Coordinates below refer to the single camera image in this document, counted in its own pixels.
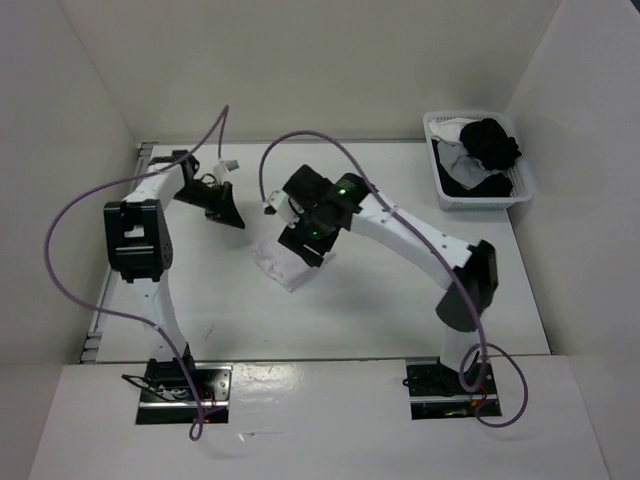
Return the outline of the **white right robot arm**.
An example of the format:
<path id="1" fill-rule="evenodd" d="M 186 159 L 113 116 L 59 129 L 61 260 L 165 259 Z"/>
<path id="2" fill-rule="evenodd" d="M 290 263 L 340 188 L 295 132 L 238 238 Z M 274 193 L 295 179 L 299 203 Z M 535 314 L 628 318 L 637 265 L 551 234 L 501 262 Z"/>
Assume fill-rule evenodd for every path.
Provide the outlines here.
<path id="1" fill-rule="evenodd" d="M 312 268 L 320 267 L 343 231 L 390 249 L 426 273 L 444 291 L 435 313 L 445 326 L 438 381 L 451 393 L 476 381 L 472 368 L 485 338 L 481 316 L 499 285 L 492 244 L 451 237 L 392 204 L 361 176 L 331 181 L 307 165 L 265 202 L 286 227 L 279 243 Z"/>

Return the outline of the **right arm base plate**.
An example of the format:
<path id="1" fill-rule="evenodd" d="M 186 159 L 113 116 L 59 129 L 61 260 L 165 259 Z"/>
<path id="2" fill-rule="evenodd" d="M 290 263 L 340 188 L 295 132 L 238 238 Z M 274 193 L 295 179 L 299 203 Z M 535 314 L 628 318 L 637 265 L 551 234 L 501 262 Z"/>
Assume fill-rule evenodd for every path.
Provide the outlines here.
<path id="1" fill-rule="evenodd" d="M 480 387 L 467 392 L 459 383 L 458 373 L 438 360 L 409 362 L 402 380 L 408 390 L 412 420 L 470 418 L 481 408 L 482 417 L 502 415 L 498 391 L 489 363 Z"/>

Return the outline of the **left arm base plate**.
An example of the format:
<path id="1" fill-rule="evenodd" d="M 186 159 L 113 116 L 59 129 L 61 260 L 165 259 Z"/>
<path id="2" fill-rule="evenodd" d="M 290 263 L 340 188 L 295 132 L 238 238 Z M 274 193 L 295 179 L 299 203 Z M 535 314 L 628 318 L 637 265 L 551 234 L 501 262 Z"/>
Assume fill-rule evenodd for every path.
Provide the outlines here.
<path id="1" fill-rule="evenodd" d="M 227 364 L 197 364 L 194 383 L 204 409 L 204 424 L 227 424 L 233 368 Z M 185 381 L 152 386 L 151 378 L 133 376 L 140 389 L 137 425 L 187 425 L 197 419 L 195 397 Z"/>

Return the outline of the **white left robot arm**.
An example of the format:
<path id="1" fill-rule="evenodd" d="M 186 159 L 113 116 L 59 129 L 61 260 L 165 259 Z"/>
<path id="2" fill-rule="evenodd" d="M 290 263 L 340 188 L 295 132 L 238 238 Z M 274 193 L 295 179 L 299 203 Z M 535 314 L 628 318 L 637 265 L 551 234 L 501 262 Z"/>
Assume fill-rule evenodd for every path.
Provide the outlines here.
<path id="1" fill-rule="evenodd" d="M 202 176 L 197 175 L 199 168 L 199 161 L 186 150 L 155 157 L 134 190 L 103 209 L 110 266 L 132 287 L 142 316 L 165 333 L 152 349 L 146 378 L 152 387 L 163 386 L 180 400 L 197 391 L 199 375 L 171 299 L 168 271 L 174 249 L 164 211 L 178 200 L 202 209 L 210 221 L 245 227 L 233 186 L 225 179 L 239 168 L 238 162 L 219 159 L 213 171 Z"/>

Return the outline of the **white tank top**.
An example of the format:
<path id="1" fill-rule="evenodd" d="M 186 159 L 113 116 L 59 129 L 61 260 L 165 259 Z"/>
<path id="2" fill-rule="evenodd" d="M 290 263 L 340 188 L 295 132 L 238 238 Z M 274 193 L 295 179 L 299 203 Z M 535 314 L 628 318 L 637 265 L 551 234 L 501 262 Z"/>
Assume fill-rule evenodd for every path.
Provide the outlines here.
<path id="1" fill-rule="evenodd" d="M 252 247 L 252 257 L 265 275 L 275 280 L 288 292 L 298 289 L 316 274 L 315 269 L 273 237 L 258 241 Z"/>

